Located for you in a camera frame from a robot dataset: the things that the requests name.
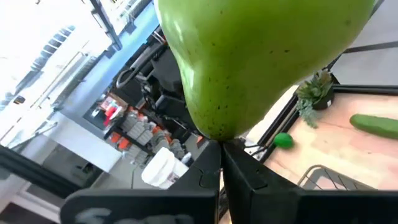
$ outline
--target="green pear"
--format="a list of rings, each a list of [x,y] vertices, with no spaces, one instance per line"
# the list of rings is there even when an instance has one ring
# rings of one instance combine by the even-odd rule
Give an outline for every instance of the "green pear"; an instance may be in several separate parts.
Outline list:
[[[344,51],[373,3],[155,0],[155,8],[193,122],[224,141],[253,127],[286,88]]]

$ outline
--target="succulent plant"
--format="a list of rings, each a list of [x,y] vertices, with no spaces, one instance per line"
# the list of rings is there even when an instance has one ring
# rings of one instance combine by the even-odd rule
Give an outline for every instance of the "succulent plant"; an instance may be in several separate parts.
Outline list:
[[[316,72],[311,80],[303,82],[296,90],[298,96],[296,110],[311,128],[318,127],[319,118],[312,105],[326,97],[332,84],[330,72],[324,69]]]
[[[317,128],[318,112],[312,108],[312,102],[309,100],[298,99],[296,110],[303,120],[311,127]]]
[[[310,81],[302,83],[296,93],[298,98],[315,104],[328,94],[332,84],[329,71],[322,70],[315,73]]]

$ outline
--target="stacked items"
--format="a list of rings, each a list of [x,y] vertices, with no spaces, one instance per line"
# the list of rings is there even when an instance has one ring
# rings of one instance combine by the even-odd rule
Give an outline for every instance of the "stacked items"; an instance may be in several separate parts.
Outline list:
[[[123,158],[132,165],[145,167],[153,154],[158,153],[162,147],[169,149],[177,159],[181,160],[185,155],[185,150],[178,139],[172,140],[168,131],[162,130],[153,122],[148,122],[148,117],[136,110],[127,114],[120,128],[121,133],[113,133],[112,139],[118,137],[116,143],[118,149],[123,152]]]

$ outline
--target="blue wall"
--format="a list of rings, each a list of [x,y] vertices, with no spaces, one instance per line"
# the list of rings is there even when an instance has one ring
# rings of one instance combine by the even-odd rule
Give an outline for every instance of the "blue wall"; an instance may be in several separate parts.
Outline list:
[[[63,105],[63,113],[67,118],[78,123],[98,137],[103,136],[102,130],[88,122],[83,115],[101,96],[111,84],[114,76],[122,69],[129,58],[137,51],[146,39],[159,25],[155,14],[154,3],[151,2],[134,21],[137,27],[131,34],[123,32],[120,41],[123,48],[117,51],[111,58],[102,57],[95,67],[87,74],[85,82],[68,97]]]

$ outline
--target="wooden surface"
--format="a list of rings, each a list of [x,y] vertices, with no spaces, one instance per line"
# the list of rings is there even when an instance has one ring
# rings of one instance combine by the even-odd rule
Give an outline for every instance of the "wooden surface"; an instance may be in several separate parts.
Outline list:
[[[336,94],[317,129],[299,118],[289,130],[295,147],[275,149],[264,164],[295,184],[321,164],[375,189],[398,189],[398,141],[355,129],[349,118],[356,113],[398,119],[398,97]]]

